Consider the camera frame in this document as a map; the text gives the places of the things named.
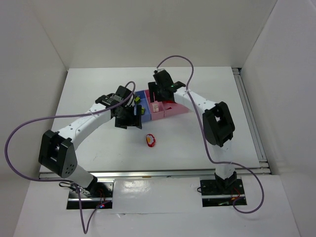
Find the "white lego brick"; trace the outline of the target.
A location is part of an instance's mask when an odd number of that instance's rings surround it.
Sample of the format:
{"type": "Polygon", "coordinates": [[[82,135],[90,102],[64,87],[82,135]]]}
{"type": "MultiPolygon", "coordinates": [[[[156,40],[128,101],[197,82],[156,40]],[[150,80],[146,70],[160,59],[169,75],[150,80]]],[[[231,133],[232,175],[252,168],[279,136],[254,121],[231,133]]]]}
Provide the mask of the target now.
{"type": "Polygon", "coordinates": [[[152,107],[153,107],[153,112],[154,113],[159,112],[159,105],[158,104],[152,104],[152,107]]]}

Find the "red flower printed lego piece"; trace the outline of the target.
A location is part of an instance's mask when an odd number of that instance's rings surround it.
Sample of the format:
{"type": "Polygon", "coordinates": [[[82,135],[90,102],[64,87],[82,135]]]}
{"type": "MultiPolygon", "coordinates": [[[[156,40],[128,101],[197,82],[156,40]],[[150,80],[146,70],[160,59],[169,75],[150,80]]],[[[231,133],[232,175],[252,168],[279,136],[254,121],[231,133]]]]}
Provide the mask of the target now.
{"type": "Polygon", "coordinates": [[[155,146],[155,144],[156,144],[156,139],[155,139],[155,137],[154,137],[154,135],[152,135],[152,134],[147,134],[146,135],[146,142],[147,142],[147,145],[149,146],[149,147],[154,147],[155,146]]]}

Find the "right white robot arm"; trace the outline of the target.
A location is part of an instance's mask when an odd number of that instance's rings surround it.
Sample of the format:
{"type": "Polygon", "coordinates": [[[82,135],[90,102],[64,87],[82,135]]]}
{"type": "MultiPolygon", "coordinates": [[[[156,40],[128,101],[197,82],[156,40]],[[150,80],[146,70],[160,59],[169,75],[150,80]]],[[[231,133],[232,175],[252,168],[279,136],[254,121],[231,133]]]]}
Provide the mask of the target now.
{"type": "Polygon", "coordinates": [[[150,101],[172,101],[196,113],[208,159],[215,165],[215,183],[219,190],[232,187],[237,179],[232,162],[232,143],[235,125],[225,102],[215,103],[173,82],[165,70],[156,69],[155,81],[148,83],[150,101]]]}

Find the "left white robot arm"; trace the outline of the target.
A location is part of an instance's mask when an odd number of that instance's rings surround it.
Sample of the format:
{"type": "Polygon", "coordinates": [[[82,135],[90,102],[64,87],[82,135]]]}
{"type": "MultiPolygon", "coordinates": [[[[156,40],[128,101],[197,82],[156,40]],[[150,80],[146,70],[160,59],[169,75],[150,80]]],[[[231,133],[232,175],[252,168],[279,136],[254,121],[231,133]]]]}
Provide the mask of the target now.
{"type": "Polygon", "coordinates": [[[133,95],[133,91],[120,85],[115,93],[97,98],[86,113],[68,126],[58,131],[46,131],[41,140],[39,163],[59,177],[77,184],[91,196],[105,194],[106,187],[78,164],[76,149],[111,119],[115,119],[118,128],[141,128],[142,107],[129,105],[133,95]]]}

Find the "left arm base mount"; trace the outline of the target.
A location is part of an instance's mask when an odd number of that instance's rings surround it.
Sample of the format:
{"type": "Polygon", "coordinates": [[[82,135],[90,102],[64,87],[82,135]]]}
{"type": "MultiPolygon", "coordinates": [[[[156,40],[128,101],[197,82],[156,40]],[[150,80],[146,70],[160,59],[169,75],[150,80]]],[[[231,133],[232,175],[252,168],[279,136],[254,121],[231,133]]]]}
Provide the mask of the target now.
{"type": "Polygon", "coordinates": [[[81,198],[83,210],[93,210],[98,205],[100,206],[100,209],[112,209],[114,181],[106,180],[105,182],[102,182],[102,184],[103,190],[98,189],[95,194],[91,194],[90,192],[79,187],[80,195],[78,195],[73,184],[70,182],[60,182],[59,187],[69,191],[66,209],[79,210],[79,197],[81,198]]]}

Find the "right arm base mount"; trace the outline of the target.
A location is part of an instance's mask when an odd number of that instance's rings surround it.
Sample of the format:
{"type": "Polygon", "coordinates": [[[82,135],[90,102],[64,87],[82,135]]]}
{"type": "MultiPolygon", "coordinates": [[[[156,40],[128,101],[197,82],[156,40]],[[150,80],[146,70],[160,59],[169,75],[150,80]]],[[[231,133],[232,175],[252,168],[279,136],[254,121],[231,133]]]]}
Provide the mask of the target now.
{"type": "Polygon", "coordinates": [[[223,207],[247,205],[245,190],[241,178],[227,189],[218,187],[215,176],[200,176],[197,192],[201,194],[202,207],[223,207]]]}

